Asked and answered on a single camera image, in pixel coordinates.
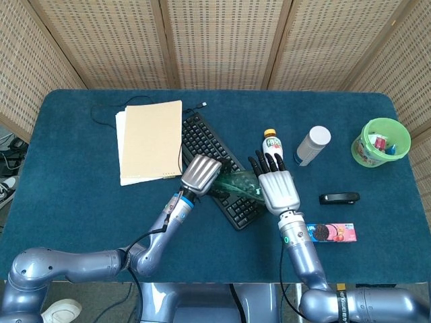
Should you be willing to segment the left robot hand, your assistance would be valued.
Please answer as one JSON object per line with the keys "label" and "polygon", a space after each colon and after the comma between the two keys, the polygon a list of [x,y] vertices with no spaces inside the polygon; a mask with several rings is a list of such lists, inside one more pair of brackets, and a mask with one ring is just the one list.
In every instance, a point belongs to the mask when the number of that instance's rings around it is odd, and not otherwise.
{"label": "left robot hand", "polygon": [[192,199],[201,197],[210,191],[220,174],[231,171],[232,164],[228,159],[214,159],[197,154],[181,176],[180,190],[183,192],[183,196],[191,195]]}

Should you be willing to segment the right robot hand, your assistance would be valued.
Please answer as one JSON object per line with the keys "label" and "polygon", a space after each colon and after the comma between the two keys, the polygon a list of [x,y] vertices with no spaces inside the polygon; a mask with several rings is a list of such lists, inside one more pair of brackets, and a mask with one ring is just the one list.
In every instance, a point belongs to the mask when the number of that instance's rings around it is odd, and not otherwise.
{"label": "right robot hand", "polygon": [[300,197],[281,155],[275,153],[272,157],[259,150],[255,155],[257,158],[249,156],[248,161],[259,181],[267,210],[276,216],[299,210]]}

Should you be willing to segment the green spray bottle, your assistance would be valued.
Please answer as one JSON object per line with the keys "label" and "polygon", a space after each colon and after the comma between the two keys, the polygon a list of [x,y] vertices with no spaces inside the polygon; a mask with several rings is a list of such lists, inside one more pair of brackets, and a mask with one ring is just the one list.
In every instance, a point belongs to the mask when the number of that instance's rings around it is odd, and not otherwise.
{"label": "green spray bottle", "polygon": [[212,188],[265,204],[259,181],[250,170],[221,172],[213,182]]}

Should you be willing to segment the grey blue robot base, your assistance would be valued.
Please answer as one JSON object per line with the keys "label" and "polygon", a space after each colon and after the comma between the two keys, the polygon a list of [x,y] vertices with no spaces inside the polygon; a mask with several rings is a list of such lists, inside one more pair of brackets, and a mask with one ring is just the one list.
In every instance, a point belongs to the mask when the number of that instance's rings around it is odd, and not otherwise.
{"label": "grey blue robot base", "polygon": [[139,323],[281,323],[276,283],[141,283]]}

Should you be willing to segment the yellow capped drink bottle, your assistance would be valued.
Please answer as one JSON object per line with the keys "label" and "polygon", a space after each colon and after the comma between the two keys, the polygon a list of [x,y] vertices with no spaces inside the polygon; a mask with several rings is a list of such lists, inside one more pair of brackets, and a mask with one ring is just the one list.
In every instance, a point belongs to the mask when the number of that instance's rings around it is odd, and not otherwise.
{"label": "yellow capped drink bottle", "polygon": [[269,153],[274,160],[276,160],[275,154],[284,158],[283,147],[275,129],[266,129],[263,132],[262,152]]}

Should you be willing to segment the black computer keyboard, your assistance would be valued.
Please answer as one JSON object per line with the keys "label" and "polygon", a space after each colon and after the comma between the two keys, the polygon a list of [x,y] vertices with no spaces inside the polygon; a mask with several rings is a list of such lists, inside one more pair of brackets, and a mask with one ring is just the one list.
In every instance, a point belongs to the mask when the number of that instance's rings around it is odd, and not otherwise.
{"label": "black computer keyboard", "polygon": [[[196,112],[183,120],[183,162],[189,165],[197,155],[214,159],[226,158],[232,164],[231,172],[245,171],[245,167],[227,148],[209,123]],[[265,205],[211,187],[209,194],[236,230],[242,230],[265,213]]]}

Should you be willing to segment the white capped plastic canister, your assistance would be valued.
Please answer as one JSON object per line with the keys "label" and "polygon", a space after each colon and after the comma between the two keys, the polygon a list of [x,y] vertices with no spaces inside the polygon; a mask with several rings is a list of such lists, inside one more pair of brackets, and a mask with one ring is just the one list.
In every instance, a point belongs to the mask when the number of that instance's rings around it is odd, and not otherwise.
{"label": "white capped plastic canister", "polygon": [[299,144],[294,160],[299,166],[307,166],[331,141],[329,129],[323,126],[314,126]]}

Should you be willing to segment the beige paper folder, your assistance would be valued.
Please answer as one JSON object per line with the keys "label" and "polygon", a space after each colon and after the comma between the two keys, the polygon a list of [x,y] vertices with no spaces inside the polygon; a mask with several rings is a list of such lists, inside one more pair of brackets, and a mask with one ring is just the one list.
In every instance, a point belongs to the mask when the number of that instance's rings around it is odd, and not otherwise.
{"label": "beige paper folder", "polygon": [[164,179],[181,175],[183,103],[127,105],[124,111],[123,177]]}

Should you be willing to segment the black stapler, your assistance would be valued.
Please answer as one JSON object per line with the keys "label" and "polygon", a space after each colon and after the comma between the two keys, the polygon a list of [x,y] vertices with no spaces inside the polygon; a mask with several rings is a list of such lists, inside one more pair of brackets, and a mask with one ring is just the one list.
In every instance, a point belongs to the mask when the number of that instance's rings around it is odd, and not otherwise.
{"label": "black stapler", "polygon": [[329,193],[319,196],[321,205],[354,205],[359,200],[360,194],[357,192]]}

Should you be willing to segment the blue pink cookie package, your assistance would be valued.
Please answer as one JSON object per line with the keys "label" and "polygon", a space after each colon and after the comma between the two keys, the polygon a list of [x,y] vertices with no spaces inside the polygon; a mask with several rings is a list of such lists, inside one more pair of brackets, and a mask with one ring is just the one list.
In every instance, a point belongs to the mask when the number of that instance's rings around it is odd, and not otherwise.
{"label": "blue pink cookie package", "polygon": [[307,223],[306,228],[313,242],[356,242],[353,223]]}

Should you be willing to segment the white paper stack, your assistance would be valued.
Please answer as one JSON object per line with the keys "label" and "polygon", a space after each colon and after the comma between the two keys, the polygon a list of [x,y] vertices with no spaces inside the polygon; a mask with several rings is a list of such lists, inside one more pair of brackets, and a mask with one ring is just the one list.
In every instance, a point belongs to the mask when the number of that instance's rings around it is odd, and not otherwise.
{"label": "white paper stack", "polygon": [[150,178],[124,178],[122,175],[122,164],[123,164],[123,150],[124,150],[124,138],[125,138],[125,123],[126,123],[126,112],[120,111],[115,115],[116,130],[117,130],[117,145],[119,154],[119,168],[120,168],[120,185],[128,186],[132,184],[138,184],[141,182],[149,182],[153,180],[162,179],[162,177],[150,177]]}

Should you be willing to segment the green plastic bucket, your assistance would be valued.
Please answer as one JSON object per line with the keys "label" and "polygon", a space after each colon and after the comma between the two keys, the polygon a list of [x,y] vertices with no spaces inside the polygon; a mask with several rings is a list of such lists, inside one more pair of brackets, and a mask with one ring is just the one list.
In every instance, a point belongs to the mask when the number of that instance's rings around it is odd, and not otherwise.
{"label": "green plastic bucket", "polygon": [[[396,144],[397,155],[387,155],[385,151],[374,148],[368,138],[371,134],[385,136],[387,138],[386,148]],[[360,165],[375,168],[404,158],[410,147],[409,131],[399,121],[392,118],[375,118],[363,126],[360,135],[352,143],[351,154]]]}

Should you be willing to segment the blue table mat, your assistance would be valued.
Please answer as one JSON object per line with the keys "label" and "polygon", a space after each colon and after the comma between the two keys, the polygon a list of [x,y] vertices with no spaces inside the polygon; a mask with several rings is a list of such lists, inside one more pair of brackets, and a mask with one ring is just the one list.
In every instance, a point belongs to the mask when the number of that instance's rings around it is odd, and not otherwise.
{"label": "blue table mat", "polygon": [[[395,118],[378,93],[228,90],[58,89],[41,106],[18,188],[0,237],[0,279],[17,254],[43,246],[95,252],[126,246],[148,232],[178,190],[178,178],[121,186],[114,116],[125,102],[181,100],[201,113],[244,167],[265,129],[284,146],[307,223],[353,223],[357,241],[318,243],[327,279],[344,283],[418,283],[431,279],[431,233],[407,158],[365,168],[350,147],[362,127]],[[294,154],[314,126],[331,141],[307,165]],[[357,192],[354,205],[321,205],[319,196]]]}

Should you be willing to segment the bamboo screen panel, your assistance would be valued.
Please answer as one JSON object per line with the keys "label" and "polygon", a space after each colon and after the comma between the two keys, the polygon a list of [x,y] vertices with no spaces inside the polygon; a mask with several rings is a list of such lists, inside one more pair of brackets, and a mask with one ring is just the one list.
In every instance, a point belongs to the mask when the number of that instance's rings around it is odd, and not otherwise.
{"label": "bamboo screen panel", "polygon": [[183,89],[267,89],[292,0],[160,0]]}
{"label": "bamboo screen panel", "polygon": [[338,90],[403,0],[292,0],[274,90]]}
{"label": "bamboo screen panel", "polygon": [[431,136],[431,0],[403,3],[345,88],[386,94],[419,143]]}
{"label": "bamboo screen panel", "polygon": [[431,227],[431,124],[411,133],[408,153],[426,219]]}
{"label": "bamboo screen panel", "polygon": [[166,0],[28,0],[91,89],[180,86]]}
{"label": "bamboo screen panel", "polygon": [[30,0],[0,0],[0,125],[30,142],[40,107],[82,81]]}

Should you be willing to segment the white shoe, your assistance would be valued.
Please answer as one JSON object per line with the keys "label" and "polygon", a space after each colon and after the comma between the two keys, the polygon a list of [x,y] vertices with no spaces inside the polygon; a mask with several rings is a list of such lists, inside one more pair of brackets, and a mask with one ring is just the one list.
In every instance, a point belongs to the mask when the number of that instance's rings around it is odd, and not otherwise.
{"label": "white shoe", "polygon": [[81,304],[74,299],[62,299],[50,305],[42,314],[43,323],[72,323],[81,313]]}

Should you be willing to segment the black white sneaker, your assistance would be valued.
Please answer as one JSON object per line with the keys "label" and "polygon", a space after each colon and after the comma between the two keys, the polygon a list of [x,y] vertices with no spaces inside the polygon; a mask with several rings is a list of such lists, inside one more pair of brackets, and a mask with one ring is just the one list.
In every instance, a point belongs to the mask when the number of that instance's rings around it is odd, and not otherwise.
{"label": "black white sneaker", "polygon": [[11,202],[19,182],[19,176],[11,176],[0,179],[0,209],[4,208],[7,203]]}

